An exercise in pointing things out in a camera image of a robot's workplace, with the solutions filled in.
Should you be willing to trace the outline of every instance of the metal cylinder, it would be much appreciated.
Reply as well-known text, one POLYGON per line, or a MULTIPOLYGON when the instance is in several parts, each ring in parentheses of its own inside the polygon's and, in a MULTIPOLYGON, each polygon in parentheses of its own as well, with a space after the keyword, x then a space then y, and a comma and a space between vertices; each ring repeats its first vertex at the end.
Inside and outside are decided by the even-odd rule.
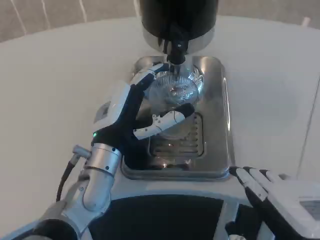
POLYGON ((114 176, 122 158, 119 150, 102 143, 95 143, 91 151, 92 155, 84 168, 100 169, 114 176))
POLYGON ((167 53, 172 40, 182 37, 187 53, 203 49, 213 37, 218 1, 140 0, 146 42, 167 53))

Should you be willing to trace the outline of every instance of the robotic hand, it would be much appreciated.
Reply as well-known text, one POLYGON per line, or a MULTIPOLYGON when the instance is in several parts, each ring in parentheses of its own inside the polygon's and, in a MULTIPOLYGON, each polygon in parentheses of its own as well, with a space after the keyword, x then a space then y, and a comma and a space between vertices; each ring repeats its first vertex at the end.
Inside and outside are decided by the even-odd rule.
POLYGON ((166 130, 194 112, 191 104, 184 104, 168 113, 150 116, 146 121, 150 125, 135 128, 144 91, 155 80, 156 74, 164 71, 169 71, 167 63, 140 72, 135 76, 134 84, 118 83, 111 101, 96 114, 91 150, 74 147, 74 155, 61 178, 56 203, 44 213, 28 240, 80 239, 88 225, 107 211, 122 156, 132 155, 136 161, 142 160, 146 150, 140 146, 139 140, 166 130), (60 200, 64 182, 81 157, 86 163, 78 180, 60 200))
POLYGON ((319 183, 283 180, 271 171, 250 167, 229 171, 277 240, 320 239, 319 183))

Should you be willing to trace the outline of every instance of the white surface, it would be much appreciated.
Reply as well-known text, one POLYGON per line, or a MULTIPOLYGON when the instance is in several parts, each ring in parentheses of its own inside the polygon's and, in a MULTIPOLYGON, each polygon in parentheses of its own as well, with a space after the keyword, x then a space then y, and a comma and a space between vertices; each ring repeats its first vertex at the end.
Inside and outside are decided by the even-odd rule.
MULTIPOLYGON (((197 55, 218 57, 226 68, 237 165, 297 172, 319 78, 319 42, 320 31, 311 28, 218 18, 214 40, 197 55)), ((112 82, 128 81, 138 58, 156 54, 135 18, 0 44, 0 236, 43 214, 55 199, 73 145, 89 147, 96 111, 113 92, 112 82)), ((247 202, 234 178, 147 182, 120 173, 113 198, 161 193, 247 202)))
POLYGON ((320 182, 320 89, 314 103, 309 133, 306 139, 303 162, 298 178, 320 182))

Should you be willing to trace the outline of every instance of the espresso machine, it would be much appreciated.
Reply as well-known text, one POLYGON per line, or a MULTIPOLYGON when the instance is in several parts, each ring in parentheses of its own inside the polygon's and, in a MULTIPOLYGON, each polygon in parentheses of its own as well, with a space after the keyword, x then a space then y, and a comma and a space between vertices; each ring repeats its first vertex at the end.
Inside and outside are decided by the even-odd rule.
POLYGON ((218 0, 140 0, 144 39, 163 55, 139 59, 131 83, 157 63, 168 63, 170 70, 154 76, 137 119, 184 103, 192 104, 195 113, 142 140, 148 159, 141 165, 125 156, 121 170, 126 177, 212 181, 229 176, 234 147, 224 66, 215 57, 194 55, 211 42, 217 10, 218 0))

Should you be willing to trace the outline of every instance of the white robotic hand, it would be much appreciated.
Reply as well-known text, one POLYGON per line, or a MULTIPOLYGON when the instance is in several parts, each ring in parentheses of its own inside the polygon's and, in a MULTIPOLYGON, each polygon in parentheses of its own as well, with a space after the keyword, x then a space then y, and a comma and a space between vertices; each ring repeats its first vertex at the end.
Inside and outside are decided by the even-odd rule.
POLYGON ((320 183, 251 167, 231 167, 248 200, 277 240, 320 239, 320 183))

